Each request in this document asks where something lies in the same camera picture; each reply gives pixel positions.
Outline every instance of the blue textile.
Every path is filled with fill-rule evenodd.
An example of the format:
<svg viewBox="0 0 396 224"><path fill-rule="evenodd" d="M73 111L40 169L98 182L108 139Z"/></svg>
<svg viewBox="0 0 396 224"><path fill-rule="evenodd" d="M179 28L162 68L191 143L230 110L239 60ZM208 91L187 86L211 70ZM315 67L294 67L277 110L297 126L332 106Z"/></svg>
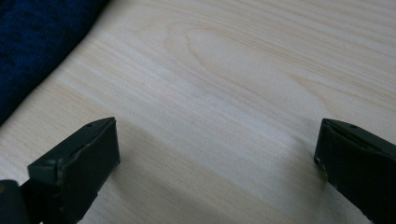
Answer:
<svg viewBox="0 0 396 224"><path fill-rule="evenodd" d="M87 34L105 3L0 1L0 125Z"/></svg>

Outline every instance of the clamp jaw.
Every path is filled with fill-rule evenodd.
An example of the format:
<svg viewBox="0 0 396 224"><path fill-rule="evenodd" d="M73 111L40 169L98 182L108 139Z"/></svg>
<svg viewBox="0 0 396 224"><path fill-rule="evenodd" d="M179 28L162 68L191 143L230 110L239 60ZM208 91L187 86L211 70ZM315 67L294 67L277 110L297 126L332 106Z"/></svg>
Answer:
<svg viewBox="0 0 396 224"><path fill-rule="evenodd" d="M83 126L30 164L22 186L0 181L0 223L77 223L119 163L115 119Z"/></svg>

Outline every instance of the blue fabric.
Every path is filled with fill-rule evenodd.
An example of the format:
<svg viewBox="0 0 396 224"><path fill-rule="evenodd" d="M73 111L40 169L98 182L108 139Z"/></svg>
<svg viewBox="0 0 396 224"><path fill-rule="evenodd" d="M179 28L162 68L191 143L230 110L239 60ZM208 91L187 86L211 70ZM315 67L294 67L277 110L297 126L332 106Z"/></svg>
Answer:
<svg viewBox="0 0 396 224"><path fill-rule="evenodd" d="M106 0L0 0L0 125L87 34Z"/></svg>

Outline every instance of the wooden table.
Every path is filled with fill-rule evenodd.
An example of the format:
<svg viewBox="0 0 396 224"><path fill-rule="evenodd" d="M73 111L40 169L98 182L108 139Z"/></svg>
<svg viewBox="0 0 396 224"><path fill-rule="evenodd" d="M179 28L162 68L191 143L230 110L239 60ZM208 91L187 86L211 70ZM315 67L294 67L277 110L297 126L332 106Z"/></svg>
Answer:
<svg viewBox="0 0 396 224"><path fill-rule="evenodd" d="M313 155L322 118L396 144L395 86L394 0L113 0L1 127L0 179L114 116L80 223L370 223Z"/></svg>

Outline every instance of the black object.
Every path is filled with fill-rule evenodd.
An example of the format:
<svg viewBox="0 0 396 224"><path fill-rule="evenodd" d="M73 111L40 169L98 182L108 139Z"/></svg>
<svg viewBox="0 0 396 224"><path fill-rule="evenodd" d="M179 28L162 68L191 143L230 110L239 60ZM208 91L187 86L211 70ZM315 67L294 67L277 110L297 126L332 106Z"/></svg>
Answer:
<svg viewBox="0 0 396 224"><path fill-rule="evenodd" d="M119 163L115 119L85 125L30 164L20 188L0 181L0 223L77 223Z"/></svg>
<svg viewBox="0 0 396 224"><path fill-rule="evenodd" d="M396 146L362 128L321 122L314 161L374 223L396 223Z"/></svg>

